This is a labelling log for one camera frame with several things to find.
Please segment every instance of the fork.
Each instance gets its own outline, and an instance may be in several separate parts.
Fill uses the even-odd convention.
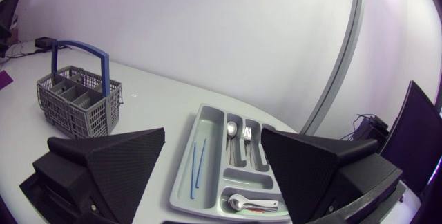
[[[244,143],[246,144],[246,156],[249,157],[250,165],[252,168],[254,168],[253,154],[251,150],[251,127],[244,128]]]

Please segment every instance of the black device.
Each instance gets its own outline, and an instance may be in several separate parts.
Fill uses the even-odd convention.
[[[378,116],[363,115],[363,120],[353,134],[353,140],[375,139],[379,143],[377,153],[381,152],[388,137],[388,125]]]
[[[7,51],[7,39],[11,37],[9,28],[19,0],[2,0],[0,2],[0,57],[4,58]]]
[[[56,39],[50,37],[40,37],[35,40],[35,46],[37,48],[41,48],[44,50],[52,49],[52,43],[56,41]]]
[[[263,129],[261,143],[293,223],[360,223],[395,191],[402,174],[376,153],[376,140]]]
[[[381,156],[403,170],[403,181],[420,196],[442,156],[442,119],[411,81]]]
[[[20,188],[50,223],[132,223],[163,144],[163,128],[49,138]]]

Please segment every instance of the metal spoon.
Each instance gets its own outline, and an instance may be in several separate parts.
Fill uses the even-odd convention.
[[[227,149],[229,150],[229,164],[233,163],[233,165],[235,165],[235,154],[233,155],[232,160],[232,153],[234,152],[232,138],[236,136],[237,131],[238,127],[236,126],[235,122],[227,122]]]
[[[236,211],[259,209],[262,211],[277,212],[278,203],[277,200],[249,200],[240,194],[234,194],[229,198],[230,206]]]

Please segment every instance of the cutlery tray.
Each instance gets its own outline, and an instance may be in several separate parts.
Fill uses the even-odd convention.
[[[230,149],[227,149],[229,121],[234,121],[238,127],[235,137],[231,139],[235,155],[232,164],[229,160]],[[250,144],[244,142],[245,127],[251,127]],[[235,221],[290,221],[289,212],[260,143],[262,128],[275,129],[270,124],[201,104],[173,185],[171,206],[200,216]],[[195,184],[204,139],[206,145],[200,187],[194,189],[192,199],[193,160]],[[246,149],[251,150],[253,163],[246,157]],[[278,211],[245,209],[237,212],[228,202],[233,194],[241,194],[250,200],[277,200]]]

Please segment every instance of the gray cutlery basket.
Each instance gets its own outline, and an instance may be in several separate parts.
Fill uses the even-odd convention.
[[[67,66],[57,70],[61,45],[84,49],[101,59],[102,75]],[[109,79],[109,55],[79,41],[55,41],[52,73],[37,81],[37,97],[46,120],[71,138],[111,133],[119,120],[122,84]]]

